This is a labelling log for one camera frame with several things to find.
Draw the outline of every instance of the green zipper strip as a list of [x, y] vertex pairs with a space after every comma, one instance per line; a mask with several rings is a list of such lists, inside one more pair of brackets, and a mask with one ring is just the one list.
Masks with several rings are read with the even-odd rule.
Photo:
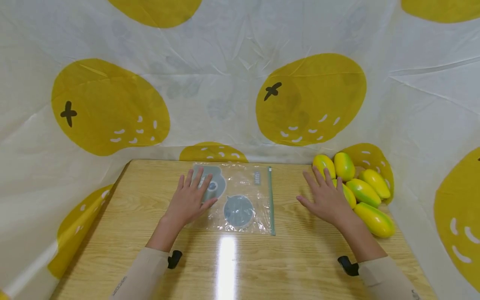
[[273, 210], [272, 167], [268, 167], [268, 184], [270, 185], [270, 234], [275, 233], [275, 214]]

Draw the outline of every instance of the black cross mark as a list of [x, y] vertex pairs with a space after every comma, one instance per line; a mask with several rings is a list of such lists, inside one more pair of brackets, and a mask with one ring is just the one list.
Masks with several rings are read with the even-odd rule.
[[267, 91], [267, 95], [265, 95], [264, 101], [266, 101], [271, 95], [274, 95], [274, 96], [278, 95], [278, 91], [276, 89], [278, 89], [281, 86], [282, 86], [282, 83], [277, 82], [273, 86], [266, 88], [265, 91]]
[[67, 123], [68, 126], [72, 126], [72, 117], [75, 117], [77, 115], [77, 112], [75, 110], [72, 110], [72, 103], [70, 101], [67, 101], [65, 103], [65, 110], [60, 113], [60, 116], [62, 118], [67, 118]]

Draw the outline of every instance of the hand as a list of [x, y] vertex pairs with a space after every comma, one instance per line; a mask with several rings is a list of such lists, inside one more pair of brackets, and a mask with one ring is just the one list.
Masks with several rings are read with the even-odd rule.
[[324, 169], [325, 179], [317, 167], [313, 167], [313, 173], [316, 181], [307, 171], [303, 172], [312, 191], [313, 202], [301, 195], [297, 196], [297, 200], [312, 214], [337, 228], [351, 220], [357, 221], [359, 217], [352, 211], [343, 194], [341, 177], [337, 178], [338, 184], [335, 187], [327, 168]]
[[169, 221], [174, 222], [183, 228], [185, 225], [196, 220], [207, 209], [212, 207], [215, 202], [217, 202], [217, 198], [212, 198], [202, 204], [202, 198], [213, 176], [212, 174], [208, 174], [203, 181], [202, 186], [198, 188], [203, 173], [204, 168], [200, 167], [193, 181], [192, 169], [188, 171], [185, 182], [184, 176], [180, 176], [177, 190], [173, 194], [167, 212], [165, 212], [165, 215], [162, 217], [163, 219], [168, 219]]

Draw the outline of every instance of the gray cutout shape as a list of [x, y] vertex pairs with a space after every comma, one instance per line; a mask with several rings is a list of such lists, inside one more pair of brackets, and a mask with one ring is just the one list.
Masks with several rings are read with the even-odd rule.
[[223, 214], [230, 225], [244, 228], [250, 224], [255, 215], [255, 209], [250, 199], [244, 195], [227, 196]]
[[212, 181], [210, 181], [208, 189], [206, 190], [202, 198], [202, 203], [204, 203], [208, 199], [220, 198], [225, 192], [225, 189], [227, 188], [227, 182], [222, 176], [222, 169], [218, 166], [194, 165], [192, 178], [195, 178], [198, 172], [198, 168], [200, 167], [204, 167], [204, 173], [202, 174], [202, 179], [200, 179], [198, 187], [202, 186], [208, 174], [213, 175]]

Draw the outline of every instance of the finger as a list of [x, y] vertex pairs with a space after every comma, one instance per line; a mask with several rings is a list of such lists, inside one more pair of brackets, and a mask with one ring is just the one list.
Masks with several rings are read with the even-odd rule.
[[200, 187], [200, 190], [199, 190], [200, 193], [202, 193], [202, 195], [208, 189], [208, 186], [210, 185], [210, 181], [212, 180], [212, 177], [213, 177], [212, 174], [208, 174], [208, 176], [205, 178], [204, 182], [202, 183], [202, 186]]
[[177, 185], [177, 191], [183, 189], [184, 181], [185, 181], [185, 176], [182, 174], [179, 179], [179, 184]]
[[312, 192], [318, 188], [318, 184], [315, 182], [315, 180], [313, 179], [313, 177], [307, 172], [307, 171], [303, 171], [303, 177], [305, 178], [305, 180], [307, 181], [308, 185], [310, 186], [310, 189], [312, 190]]
[[297, 196], [297, 200], [300, 202], [301, 205], [305, 206], [309, 211], [312, 211], [313, 203], [310, 200], [308, 200], [307, 198], [301, 195]]
[[325, 179], [320, 173], [320, 170], [317, 167], [313, 167], [313, 173], [315, 174], [315, 178], [317, 178], [318, 185], [322, 186], [325, 184]]
[[343, 182], [341, 177], [336, 178], [336, 189], [343, 193]]
[[324, 169], [324, 174], [325, 174], [325, 183], [329, 187], [335, 188], [335, 185], [333, 185], [332, 176], [330, 176], [330, 171], [327, 168]]
[[209, 209], [210, 207], [212, 207], [215, 202], [217, 202], [218, 198], [212, 198], [212, 199], [209, 199], [207, 201], [205, 201], [205, 203], [202, 204], [202, 206], [200, 206], [200, 211], [202, 212], [202, 214], [207, 210]]
[[191, 187], [194, 189], [198, 189], [198, 185], [200, 184], [200, 179], [202, 179], [202, 175], [204, 174], [204, 167], [198, 168], [197, 176], [193, 179]]
[[185, 180], [185, 184], [183, 185], [186, 188], [189, 188], [191, 183], [192, 183], [192, 175], [193, 175], [193, 169], [188, 170], [187, 174], [187, 180]]

